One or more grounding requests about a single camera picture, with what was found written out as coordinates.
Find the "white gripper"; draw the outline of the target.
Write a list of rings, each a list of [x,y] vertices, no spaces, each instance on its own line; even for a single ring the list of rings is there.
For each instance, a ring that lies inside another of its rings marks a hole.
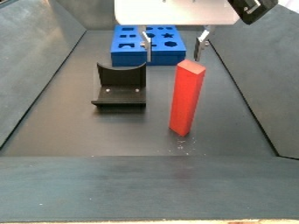
[[[233,25],[239,20],[227,0],[115,0],[115,17],[121,25],[140,25],[140,46],[147,51],[148,62],[152,61],[152,39],[145,25],[204,25],[193,48],[193,59],[199,61],[212,25]]]

